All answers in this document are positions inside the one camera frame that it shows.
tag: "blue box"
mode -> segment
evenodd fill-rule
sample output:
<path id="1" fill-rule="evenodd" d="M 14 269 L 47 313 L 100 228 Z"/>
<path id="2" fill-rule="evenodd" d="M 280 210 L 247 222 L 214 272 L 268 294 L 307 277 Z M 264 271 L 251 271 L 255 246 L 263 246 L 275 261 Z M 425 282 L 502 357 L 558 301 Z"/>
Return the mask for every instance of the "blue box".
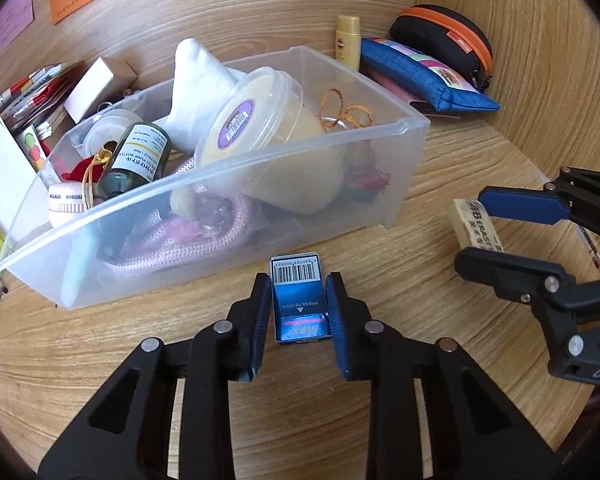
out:
<path id="1" fill-rule="evenodd" d="M 289 344 L 330 338 L 318 254 L 276 256 L 270 270 L 276 341 Z"/>

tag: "white eraser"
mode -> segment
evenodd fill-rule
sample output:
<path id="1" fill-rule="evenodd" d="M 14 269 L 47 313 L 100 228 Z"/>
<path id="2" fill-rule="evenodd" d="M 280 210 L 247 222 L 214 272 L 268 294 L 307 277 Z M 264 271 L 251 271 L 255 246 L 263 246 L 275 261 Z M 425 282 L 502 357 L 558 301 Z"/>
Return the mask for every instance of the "white eraser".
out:
<path id="1" fill-rule="evenodd" d="M 99 57 L 69 94 L 64 108 L 77 124 L 93 115 L 109 98 L 122 95 L 137 77 L 126 62 Z"/>
<path id="2" fill-rule="evenodd" d="M 487 210 L 477 200 L 456 198 L 449 206 L 449 219 L 461 249 L 477 247 L 488 251 L 504 252 Z"/>

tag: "black case with orange zipper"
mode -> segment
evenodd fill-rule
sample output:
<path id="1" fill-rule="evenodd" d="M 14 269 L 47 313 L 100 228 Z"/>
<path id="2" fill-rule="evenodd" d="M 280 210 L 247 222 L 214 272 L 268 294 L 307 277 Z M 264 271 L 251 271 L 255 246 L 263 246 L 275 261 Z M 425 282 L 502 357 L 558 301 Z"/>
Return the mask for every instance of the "black case with orange zipper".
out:
<path id="1" fill-rule="evenodd" d="M 392 40 L 453 68 L 478 90 L 489 86 L 491 45 L 483 31 L 462 14 L 437 5 L 417 5 L 398 16 L 389 34 Z"/>

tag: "wooden table surface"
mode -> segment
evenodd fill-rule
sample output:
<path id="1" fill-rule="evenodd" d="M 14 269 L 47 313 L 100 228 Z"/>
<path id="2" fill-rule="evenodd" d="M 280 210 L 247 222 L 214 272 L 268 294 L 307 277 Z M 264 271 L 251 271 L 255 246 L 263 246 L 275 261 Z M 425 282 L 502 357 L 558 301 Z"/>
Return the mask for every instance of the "wooden table surface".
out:
<path id="1" fill-rule="evenodd" d="M 591 388 L 548 375 L 544 338 L 529 308 L 499 300 L 453 270 L 458 243 L 446 210 L 454 198 L 475 197 L 486 185 L 541 183 L 538 170 L 490 126 L 479 120 L 442 123 L 429 135 L 410 198 L 392 229 L 363 229 L 299 251 L 318 251 L 325 272 L 341 272 L 349 294 L 403 335 L 459 341 L 555 449 Z M 551 259 L 580 280 L 595 279 L 570 224 L 494 223 L 509 252 Z M 143 338 L 170 343 L 192 337 L 246 297 L 255 273 L 266 269 L 267 262 L 256 262 L 75 312 L 55 308 L 11 278 L 0 304 L 2 430 L 37 467 Z M 369 386 L 340 379 L 329 342 L 278 346 L 270 328 L 259 376 L 254 383 L 231 384 L 230 399 L 238 478 L 364 477 Z M 172 475 L 180 403 L 181 396 L 172 425 Z"/>

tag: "purple sticker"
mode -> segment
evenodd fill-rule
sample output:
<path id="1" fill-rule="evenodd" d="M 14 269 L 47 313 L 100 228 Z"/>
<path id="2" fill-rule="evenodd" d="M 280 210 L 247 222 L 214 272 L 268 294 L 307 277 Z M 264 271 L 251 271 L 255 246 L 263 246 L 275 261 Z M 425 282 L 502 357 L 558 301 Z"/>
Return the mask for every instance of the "purple sticker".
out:
<path id="1" fill-rule="evenodd" d="M 253 99 L 248 99 L 238 105 L 224 123 L 222 130 L 220 130 L 220 135 L 218 136 L 218 148 L 224 150 L 240 136 L 249 123 L 255 107 L 256 103 Z"/>

